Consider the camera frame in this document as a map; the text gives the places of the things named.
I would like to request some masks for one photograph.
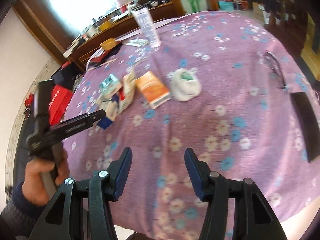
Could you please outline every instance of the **metal rivet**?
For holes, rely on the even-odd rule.
[[[217,173],[216,171],[211,171],[210,176],[213,178],[217,178],[217,177],[219,177],[219,173]]]
[[[100,171],[99,172],[99,176],[100,177],[105,177],[105,176],[107,176],[108,175],[108,172],[107,171]]]
[[[73,182],[73,179],[67,178],[67,179],[64,181],[64,184],[69,185],[69,184],[71,184],[72,182]]]
[[[253,183],[253,180],[252,179],[250,179],[250,178],[245,178],[244,179],[244,182],[246,183],[246,184],[252,184]]]

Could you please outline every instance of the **yellow bowl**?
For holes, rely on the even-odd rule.
[[[99,31],[104,31],[106,29],[108,29],[109,27],[111,27],[112,23],[110,22],[110,20],[106,21],[105,23],[101,24],[98,28]]]
[[[100,44],[100,46],[105,50],[112,50],[116,45],[119,44],[119,41],[117,42],[116,39],[111,38],[111,39],[107,39],[106,41],[104,41],[103,43]]]

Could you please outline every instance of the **black plastic clamp jaw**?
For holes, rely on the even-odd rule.
[[[185,164],[196,195],[209,202],[199,240],[224,240],[228,199],[235,199],[233,240],[287,240],[268,201],[250,178],[236,181],[211,171],[192,148],[185,151]]]
[[[57,189],[37,221],[29,240],[84,240],[83,199],[89,201],[91,240],[117,240],[109,200],[122,195],[132,164],[126,147],[106,171],[91,179],[66,179]]]

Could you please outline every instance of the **purple floral tablecloth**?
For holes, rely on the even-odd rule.
[[[320,160],[307,162],[289,92],[305,91],[318,119],[319,105],[282,44],[254,20],[225,12],[191,14],[157,31],[160,47],[123,45],[113,62],[88,71],[66,113],[69,119],[95,111],[100,83],[111,73],[122,78],[130,67],[137,77],[151,70],[168,87],[178,68],[201,82],[198,97],[171,99],[155,110],[136,91],[107,130],[95,127],[64,141],[76,180],[106,169],[124,147],[132,149],[124,193],[110,204],[114,223],[154,239],[198,239],[207,204],[192,189],[184,164],[188,147],[228,179],[252,178],[280,221],[318,197]],[[266,50],[279,61],[288,91],[279,89]],[[232,206],[229,211],[226,239]]]

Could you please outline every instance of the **hand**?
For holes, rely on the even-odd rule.
[[[67,162],[68,155],[64,149],[62,156],[62,162],[58,167],[58,177],[55,180],[57,186],[68,178],[70,174]],[[22,193],[30,203],[36,206],[44,206],[50,200],[46,190],[44,189],[40,174],[42,172],[52,171],[54,166],[54,162],[39,158],[35,158],[27,163],[25,179],[22,184]]]

